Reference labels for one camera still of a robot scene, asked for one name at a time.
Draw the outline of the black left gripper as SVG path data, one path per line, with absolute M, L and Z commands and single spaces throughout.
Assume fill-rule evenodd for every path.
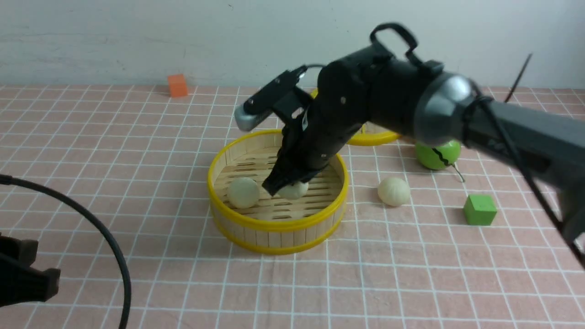
M 46 302 L 59 292 L 61 271 L 33 268 L 38 241 L 0 237 L 0 306 Z

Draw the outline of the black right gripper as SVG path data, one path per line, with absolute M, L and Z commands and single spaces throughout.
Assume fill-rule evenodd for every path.
M 345 60 L 320 71 L 317 97 L 285 124 L 276 164 L 261 184 L 270 196 L 286 186 L 310 182 L 370 119 L 368 99 L 378 72 L 376 63 Z

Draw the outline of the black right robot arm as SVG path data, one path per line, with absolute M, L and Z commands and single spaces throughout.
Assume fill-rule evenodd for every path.
M 470 78 L 419 59 L 400 24 L 378 25 L 371 44 L 324 65 L 318 95 L 297 87 L 303 68 L 282 73 L 249 106 L 263 104 L 284 123 L 282 148 L 263 189 L 276 194 L 308 181 L 366 122 L 429 147 L 457 140 L 516 167 L 564 243 L 584 233 L 584 123 L 496 101 Z

